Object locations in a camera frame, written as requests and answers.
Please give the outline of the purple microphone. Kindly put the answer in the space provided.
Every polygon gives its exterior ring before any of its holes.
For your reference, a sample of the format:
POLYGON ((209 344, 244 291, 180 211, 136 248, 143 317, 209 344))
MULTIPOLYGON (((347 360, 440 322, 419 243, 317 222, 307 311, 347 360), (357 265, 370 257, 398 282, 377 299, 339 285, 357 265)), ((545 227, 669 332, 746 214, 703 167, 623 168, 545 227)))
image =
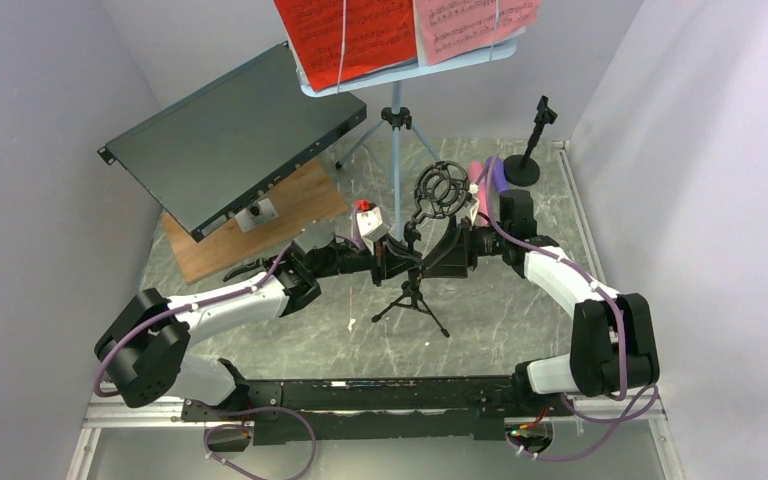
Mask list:
POLYGON ((510 189, 509 182, 505 175, 504 161, 498 156, 488 157, 485 166, 487 168, 487 179, 492 181, 494 190, 501 194, 510 189))

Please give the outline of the pink microphone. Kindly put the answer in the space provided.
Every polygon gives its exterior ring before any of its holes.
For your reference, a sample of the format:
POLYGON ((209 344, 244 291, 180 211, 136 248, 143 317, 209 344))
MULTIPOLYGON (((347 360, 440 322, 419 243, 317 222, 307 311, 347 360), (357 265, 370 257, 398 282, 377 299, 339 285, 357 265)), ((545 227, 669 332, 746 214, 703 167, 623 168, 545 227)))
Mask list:
POLYGON ((487 183, 485 177, 480 178, 483 171, 484 165, 481 162, 473 161, 469 164, 468 175, 470 181, 478 186, 478 191, 475 194, 475 198, 478 201, 479 212, 479 215, 476 218, 476 224, 479 226, 486 226, 488 223, 488 221, 485 219, 485 216, 488 215, 487 183))

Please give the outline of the black round-base mic stand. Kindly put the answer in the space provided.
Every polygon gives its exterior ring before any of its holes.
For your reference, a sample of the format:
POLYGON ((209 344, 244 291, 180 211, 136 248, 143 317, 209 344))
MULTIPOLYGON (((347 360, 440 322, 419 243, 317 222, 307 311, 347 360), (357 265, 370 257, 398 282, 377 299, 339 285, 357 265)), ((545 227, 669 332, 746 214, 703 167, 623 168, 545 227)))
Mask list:
POLYGON ((542 95, 536 107, 534 128, 528 138, 523 154, 510 155, 504 160, 504 175, 507 182, 518 187, 528 187, 540 178, 540 167, 532 158, 547 125, 557 120, 557 113, 549 106, 549 98, 542 95))

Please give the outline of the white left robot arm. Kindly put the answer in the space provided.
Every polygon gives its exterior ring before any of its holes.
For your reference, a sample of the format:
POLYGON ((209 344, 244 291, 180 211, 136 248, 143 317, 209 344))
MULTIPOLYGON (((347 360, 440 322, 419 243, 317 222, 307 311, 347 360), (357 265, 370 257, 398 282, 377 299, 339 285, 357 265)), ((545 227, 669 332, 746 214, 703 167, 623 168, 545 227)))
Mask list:
POLYGON ((138 292, 94 347, 100 362, 94 393, 119 396, 131 408, 171 395, 235 419, 249 404, 244 376, 226 359, 190 354, 191 347, 245 323, 304 309, 320 295, 321 278, 367 272, 381 282, 419 268, 421 257, 390 235, 366 246, 307 231, 264 262, 253 277, 206 292, 138 292))

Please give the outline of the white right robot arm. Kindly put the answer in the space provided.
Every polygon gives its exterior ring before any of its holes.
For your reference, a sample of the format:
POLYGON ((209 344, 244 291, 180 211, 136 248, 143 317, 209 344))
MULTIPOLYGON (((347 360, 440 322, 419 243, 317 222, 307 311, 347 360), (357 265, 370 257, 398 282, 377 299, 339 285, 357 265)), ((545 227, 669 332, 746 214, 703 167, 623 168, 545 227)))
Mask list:
POLYGON ((515 409, 534 415, 550 395, 623 397, 632 388, 655 384, 660 366, 647 300, 604 285, 552 238, 539 235, 527 191, 502 192, 497 220, 481 213, 476 200, 471 183, 443 193, 415 191, 415 222, 448 223, 444 237, 423 260, 423 276, 465 278, 479 259, 498 256, 573 321, 568 353, 516 366, 510 391, 515 409))

